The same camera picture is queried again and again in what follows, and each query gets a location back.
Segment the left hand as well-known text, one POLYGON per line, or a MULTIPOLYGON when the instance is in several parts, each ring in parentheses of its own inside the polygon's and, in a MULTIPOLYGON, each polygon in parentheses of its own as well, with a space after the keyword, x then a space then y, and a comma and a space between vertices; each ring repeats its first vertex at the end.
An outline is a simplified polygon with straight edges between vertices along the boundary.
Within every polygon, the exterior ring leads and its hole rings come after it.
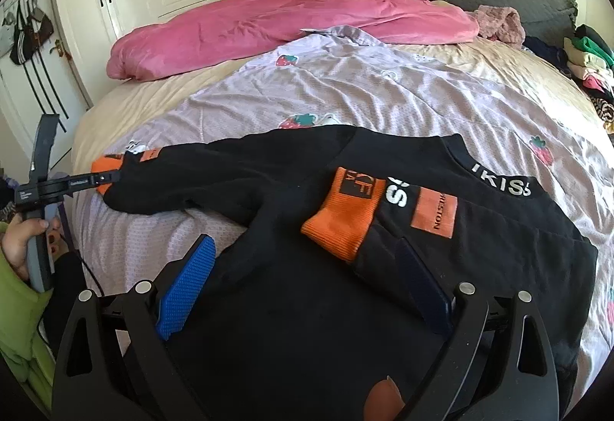
POLYGON ((67 252, 67 245, 61 238, 60 220, 23 220, 20 214, 13 216, 5 232, 1 235, 1 251, 6 261, 22 281, 29 279, 27 269, 27 245, 31 238, 46 234, 48 251, 53 259, 67 252))

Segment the green sleeve forearm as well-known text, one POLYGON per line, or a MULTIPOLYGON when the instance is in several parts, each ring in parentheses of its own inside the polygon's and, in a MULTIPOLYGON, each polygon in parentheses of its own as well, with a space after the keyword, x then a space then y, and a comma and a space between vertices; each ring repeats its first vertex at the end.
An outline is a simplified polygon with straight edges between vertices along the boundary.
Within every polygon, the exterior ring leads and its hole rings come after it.
MULTIPOLYGON (((8 227, 2 223, 1 235, 8 227)), ((55 360, 38 333, 52 292, 34 291, 10 267, 1 251, 1 355, 28 397, 51 411, 55 360)))

